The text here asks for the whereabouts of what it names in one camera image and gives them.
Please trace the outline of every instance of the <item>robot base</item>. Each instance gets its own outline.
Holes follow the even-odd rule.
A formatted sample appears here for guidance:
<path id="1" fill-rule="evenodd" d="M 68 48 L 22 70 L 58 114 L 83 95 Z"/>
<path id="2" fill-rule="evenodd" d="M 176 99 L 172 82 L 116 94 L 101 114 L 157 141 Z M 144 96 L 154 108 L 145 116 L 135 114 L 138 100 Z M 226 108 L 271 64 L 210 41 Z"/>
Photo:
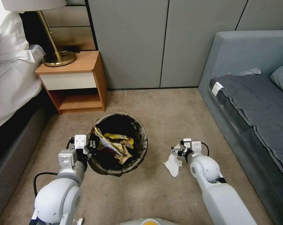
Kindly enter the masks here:
<path id="1" fill-rule="evenodd" d="M 124 223 L 120 223 L 118 225 L 179 225 L 179 224 L 159 218 L 155 218 L 155 219 L 141 218 L 137 220 L 130 220 Z"/>

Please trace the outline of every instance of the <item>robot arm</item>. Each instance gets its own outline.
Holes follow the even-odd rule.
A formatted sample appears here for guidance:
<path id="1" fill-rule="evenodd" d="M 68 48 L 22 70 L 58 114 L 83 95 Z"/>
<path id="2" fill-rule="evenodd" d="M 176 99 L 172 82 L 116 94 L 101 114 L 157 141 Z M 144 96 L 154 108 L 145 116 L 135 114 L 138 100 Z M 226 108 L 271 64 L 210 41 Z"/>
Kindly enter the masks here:
<path id="1" fill-rule="evenodd" d="M 184 156 L 196 178 L 205 206 L 215 225 L 256 225 L 255 220 L 236 190 L 227 184 L 218 163 L 202 154 L 201 142 L 183 139 L 185 149 L 172 149 L 175 156 Z"/>
<path id="2" fill-rule="evenodd" d="M 71 225 L 82 198 L 80 186 L 91 156 L 87 135 L 75 135 L 72 149 L 58 154 L 60 170 L 56 179 L 44 186 L 37 194 L 30 224 L 38 220 L 44 223 Z"/>

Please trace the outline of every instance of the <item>wooden nightstand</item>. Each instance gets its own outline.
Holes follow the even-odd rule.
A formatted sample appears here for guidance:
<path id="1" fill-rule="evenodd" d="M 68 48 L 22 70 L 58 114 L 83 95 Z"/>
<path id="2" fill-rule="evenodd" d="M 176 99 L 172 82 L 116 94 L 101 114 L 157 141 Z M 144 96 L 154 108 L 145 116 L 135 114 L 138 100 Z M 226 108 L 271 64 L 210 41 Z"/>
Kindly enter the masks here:
<path id="1" fill-rule="evenodd" d="M 107 86 L 99 51 L 76 54 L 77 59 L 65 66 L 35 71 L 59 114 L 105 111 Z"/>

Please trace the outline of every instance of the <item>white bedsheet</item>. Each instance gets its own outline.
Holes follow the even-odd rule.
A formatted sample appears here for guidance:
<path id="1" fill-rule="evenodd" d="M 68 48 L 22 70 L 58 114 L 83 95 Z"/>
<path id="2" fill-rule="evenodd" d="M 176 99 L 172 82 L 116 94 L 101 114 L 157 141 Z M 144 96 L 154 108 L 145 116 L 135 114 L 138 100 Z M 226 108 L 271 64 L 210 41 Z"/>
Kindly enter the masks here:
<path id="1" fill-rule="evenodd" d="M 32 45 L 30 49 L 35 62 L 18 59 L 0 63 L 0 126 L 42 88 L 35 70 L 44 51 L 39 45 Z"/>

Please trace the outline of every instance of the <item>lamp stand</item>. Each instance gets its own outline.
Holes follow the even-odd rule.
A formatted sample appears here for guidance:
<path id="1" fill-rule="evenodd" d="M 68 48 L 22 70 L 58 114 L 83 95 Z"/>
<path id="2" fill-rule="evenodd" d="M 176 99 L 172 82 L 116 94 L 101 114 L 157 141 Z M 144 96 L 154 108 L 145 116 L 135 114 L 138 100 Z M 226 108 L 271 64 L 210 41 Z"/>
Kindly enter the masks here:
<path id="1" fill-rule="evenodd" d="M 50 31 L 50 28 L 48 26 L 48 23 L 44 17 L 44 14 L 41 10 L 37 11 L 43 25 L 45 26 L 47 35 L 51 41 L 51 44 L 54 48 L 54 53 L 47 54 L 42 59 L 43 64 L 49 67 L 57 67 L 57 66 L 64 66 L 67 64 L 70 64 L 76 60 L 76 54 L 71 51 L 58 51 L 55 45 L 55 42 L 52 37 L 52 32 Z"/>

